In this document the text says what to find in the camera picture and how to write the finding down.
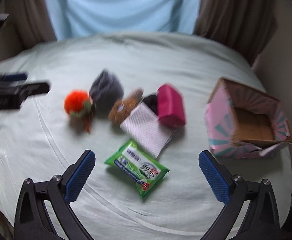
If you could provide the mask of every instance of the pink pouch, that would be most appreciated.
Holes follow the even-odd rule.
[[[182,96],[168,84],[157,91],[158,120],[161,124],[178,128],[186,124]]]

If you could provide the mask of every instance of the bed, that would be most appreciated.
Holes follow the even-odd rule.
[[[94,118],[87,134],[72,126],[63,110],[65,95],[88,90],[104,68],[116,73],[126,95],[136,87],[147,95],[169,82],[184,97],[187,125],[159,156],[171,171],[145,200],[133,180],[103,163],[129,136],[103,116]],[[208,149],[204,113],[209,94],[221,76],[264,90],[239,53],[197,36],[119,32],[39,44],[0,62],[0,73],[23,71],[29,81],[49,80],[51,91],[27,99],[20,111],[0,112],[0,210],[11,224],[25,178],[38,182],[62,174],[91,149],[96,166],[71,207],[94,239],[200,239],[223,208],[198,167],[199,153]],[[218,160],[245,180],[271,181],[282,226],[292,192],[288,148],[274,158]],[[65,237],[51,206],[48,211]]]

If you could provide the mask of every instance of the light blue curtain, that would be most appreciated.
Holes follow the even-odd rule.
[[[58,40],[119,30],[191,34],[200,0],[46,0]]]

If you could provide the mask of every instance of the green wet wipes packet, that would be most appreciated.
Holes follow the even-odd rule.
[[[169,172],[169,169],[143,152],[133,140],[126,142],[105,164],[122,169],[134,179],[142,199]]]

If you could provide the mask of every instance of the brown curtain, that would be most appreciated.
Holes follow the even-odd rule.
[[[5,11],[15,25],[25,49],[39,42],[55,41],[45,0],[5,0]]]
[[[201,0],[194,34],[240,52],[252,65],[276,29],[275,0]]]

